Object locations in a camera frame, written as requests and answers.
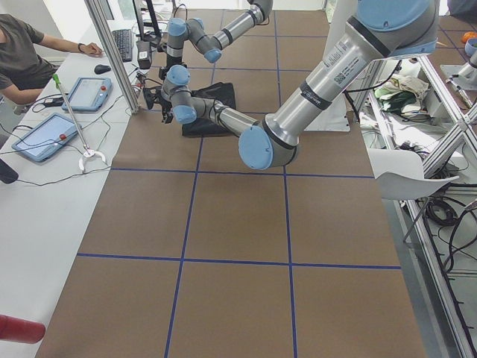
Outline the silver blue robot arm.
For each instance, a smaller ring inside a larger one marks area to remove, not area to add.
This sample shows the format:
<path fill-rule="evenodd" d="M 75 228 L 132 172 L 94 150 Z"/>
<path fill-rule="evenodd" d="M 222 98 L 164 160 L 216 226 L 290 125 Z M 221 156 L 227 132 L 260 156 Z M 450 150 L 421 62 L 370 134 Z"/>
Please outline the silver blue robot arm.
<path fill-rule="evenodd" d="M 161 95 L 182 125 L 207 119 L 238 136 L 241 160 L 251 169 L 286 166 L 297 156 L 299 136 L 373 61 L 432 53 L 437 42 L 438 1 L 358 1 L 344 35 L 275 113 L 258 122 L 217 99 L 196 98 L 183 66 L 183 45 L 190 41 L 214 63 L 241 35 L 268 19 L 272 1 L 251 1 L 250 8 L 215 35 L 200 19 L 172 18 L 166 46 L 168 71 Z"/>
<path fill-rule="evenodd" d="M 201 19 L 184 20 L 173 17 L 168 21 L 168 38 L 165 47 L 166 66 L 159 68 L 159 78 L 164 80 L 170 68 L 183 65 L 183 47 L 188 40 L 209 63 L 217 62 L 222 51 L 251 28 L 267 20 L 273 9 L 272 0 L 248 1 L 250 8 L 231 23 L 209 36 Z"/>

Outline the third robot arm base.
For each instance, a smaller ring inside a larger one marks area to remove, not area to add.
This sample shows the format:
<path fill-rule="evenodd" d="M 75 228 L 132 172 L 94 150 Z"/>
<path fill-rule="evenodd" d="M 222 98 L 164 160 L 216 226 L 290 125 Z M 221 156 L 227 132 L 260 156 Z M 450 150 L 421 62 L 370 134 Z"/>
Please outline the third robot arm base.
<path fill-rule="evenodd" d="M 476 38 L 469 38 L 464 46 L 468 56 L 463 65 L 441 65 L 440 69 L 457 91 L 476 91 Z"/>

